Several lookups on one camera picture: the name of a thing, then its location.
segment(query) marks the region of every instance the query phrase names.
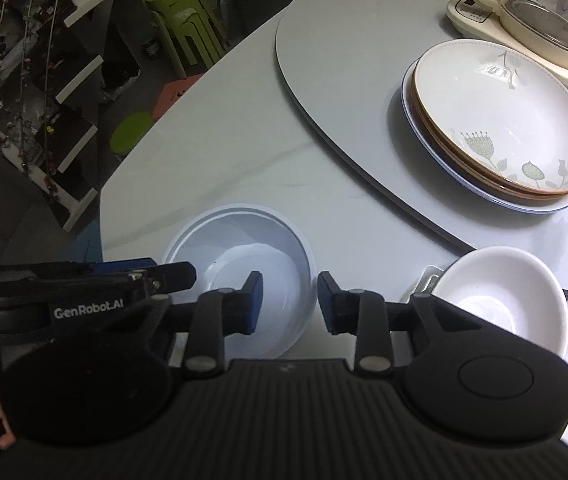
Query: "white shelf board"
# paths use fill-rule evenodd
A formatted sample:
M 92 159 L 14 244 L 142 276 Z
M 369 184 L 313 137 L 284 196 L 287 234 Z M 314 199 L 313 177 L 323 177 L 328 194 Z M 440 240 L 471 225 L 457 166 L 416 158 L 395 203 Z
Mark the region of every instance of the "white shelf board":
M 89 206 L 89 204 L 93 201 L 93 199 L 96 196 L 97 196 L 97 191 L 93 187 L 91 187 L 88 193 L 85 194 L 84 197 L 79 202 L 76 201 L 75 207 L 70 210 L 70 215 L 68 216 L 66 222 L 64 222 L 64 225 L 62 226 L 62 229 L 64 229 L 64 231 L 68 232 L 73 228 L 75 223 L 79 220 L 80 216 L 84 214 L 84 211 L 86 211 L 86 208 Z
M 102 56 L 96 56 L 87 66 L 81 69 L 80 72 L 78 72 L 64 88 L 59 91 L 58 95 L 55 96 L 55 101 L 62 104 L 65 99 L 71 95 L 78 86 L 80 86 L 82 81 L 90 76 L 93 70 L 99 67 L 103 62 L 104 60 L 102 59 Z
M 66 168 L 68 168 L 71 162 L 75 160 L 75 157 L 79 155 L 79 153 L 82 151 L 82 148 L 86 146 L 87 142 L 91 140 L 91 138 L 96 134 L 96 132 L 97 132 L 97 126 L 95 125 L 91 126 L 86 131 L 86 133 L 80 138 L 80 140 L 77 141 L 77 144 L 73 146 L 73 149 L 70 152 L 68 152 L 68 155 L 64 157 L 64 160 L 62 160 L 62 162 L 59 163 L 58 166 L 59 173 L 64 173 L 66 171 Z
M 67 27 L 73 25 L 77 20 L 79 20 L 82 16 L 84 16 L 87 12 L 97 7 L 100 3 L 104 0 L 86 0 L 85 2 L 79 4 L 77 9 L 75 9 L 71 14 L 69 14 L 64 19 L 64 24 Z

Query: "floral pattern plate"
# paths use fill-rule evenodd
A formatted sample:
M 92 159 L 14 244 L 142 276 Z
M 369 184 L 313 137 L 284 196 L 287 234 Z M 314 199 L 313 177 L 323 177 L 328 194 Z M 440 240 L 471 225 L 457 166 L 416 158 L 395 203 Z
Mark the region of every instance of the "floral pattern plate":
M 429 142 L 429 133 L 424 128 L 423 124 L 420 121 L 419 115 L 415 110 L 413 103 L 411 101 L 411 79 L 413 77 L 413 70 L 417 62 L 414 62 L 409 69 L 407 70 L 406 74 L 404 75 L 404 80 L 402 81 L 402 106 L 404 108 L 404 113 L 406 114 L 406 118 L 411 125 L 415 135 L 422 143 L 424 148 L 429 152 L 430 156 L 432 156 L 435 161 L 455 180 L 457 180 L 462 186 L 471 190 L 476 195 L 481 196 L 482 198 L 492 202 L 494 204 L 506 207 L 508 209 L 512 209 L 514 211 L 520 211 L 523 213 L 530 213 L 530 214 L 550 214 L 555 213 L 557 211 L 561 211 L 562 209 L 566 209 L 568 207 L 568 193 L 558 197 L 556 200 L 547 200 L 544 202 L 540 201 L 525 201 L 516 199 L 513 197 L 505 197 L 501 196 L 492 190 L 487 190 L 479 187 L 476 183 L 472 182 L 471 180 L 462 176 L 462 174 L 458 171 L 457 168 L 453 167 L 449 164 L 439 153 L 430 145 Z
M 440 43 L 419 59 L 415 89 L 448 143 L 513 189 L 568 193 L 568 90 L 505 46 Z
M 532 200 L 552 200 L 556 197 L 535 194 L 528 191 L 522 191 L 519 189 L 512 189 L 505 183 L 496 182 L 491 180 L 490 177 L 486 176 L 481 171 L 477 171 L 472 165 L 469 164 L 469 160 L 464 160 L 446 141 L 442 133 L 430 122 L 429 117 L 426 115 L 424 110 L 422 110 L 419 100 L 415 96 L 415 90 L 413 85 L 411 85 L 410 94 L 410 104 L 412 105 L 411 110 L 416 114 L 417 118 L 420 120 L 420 126 L 422 127 L 422 132 L 425 132 L 429 136 L 429 143 L 434 150 L 438 151 L 442 158 L 448 162 L 450 166 L 456 168 L 458 173 L 464 176 L 467 180 L 475 182 L 481 188 L 489 191 L 490 193 L 496 194 L 496 196 L 504 197 L 509 200 L 512 197 L 516 197 L 519 200 L 524 199 L 526 202 L 531 202 Z

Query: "white bowl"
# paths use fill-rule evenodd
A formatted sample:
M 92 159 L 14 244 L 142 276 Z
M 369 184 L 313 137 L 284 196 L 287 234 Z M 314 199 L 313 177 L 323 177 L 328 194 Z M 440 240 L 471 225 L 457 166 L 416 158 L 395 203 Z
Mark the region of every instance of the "white bowl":
M 432 293 L 559 356 L 566 353 L 564 291 L 546 264 L 526 251 L 491 246 L 468 253 Z
M 255 332 L 224 339 L 226 358 L 276 358 L 305 329 L 317 301 L 315 261 L 293 223 L 263 206 L 222 206 L 192 220 L 169 245 L 165 263 L 188 261 L 197 281 L 173 301 L 197 300 L 216 288 L 241 288 L 252 270 L 264 278 L 264 299 Z
M 461 153 L 538 193 L 568 191 L 568 90 L 519 52 L 453 40 L 427 50 L 417 95 Z

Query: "black textured grip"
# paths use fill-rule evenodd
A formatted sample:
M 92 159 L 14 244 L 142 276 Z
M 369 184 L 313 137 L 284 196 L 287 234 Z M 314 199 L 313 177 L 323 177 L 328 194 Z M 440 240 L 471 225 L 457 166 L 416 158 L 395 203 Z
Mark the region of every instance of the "black textured grip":
M 236 361 L 184 384 L 133 436 L 75 449 L 23 440 L 0 456 L 0 480 L 378 478 L 568 480 L 568 447 L 454 440 L 419 421 L 389 381 L 341 360 Z

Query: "green stool seat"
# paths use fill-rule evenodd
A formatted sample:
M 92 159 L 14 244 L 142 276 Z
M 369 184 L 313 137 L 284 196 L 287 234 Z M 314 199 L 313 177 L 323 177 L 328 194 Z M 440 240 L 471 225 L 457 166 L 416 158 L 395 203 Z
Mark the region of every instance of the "green stool seat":
M 153 116 L 140 112 L 124 119 L 110 137 L 110 149 L 115 155 L 128 154 L 153 126 Z

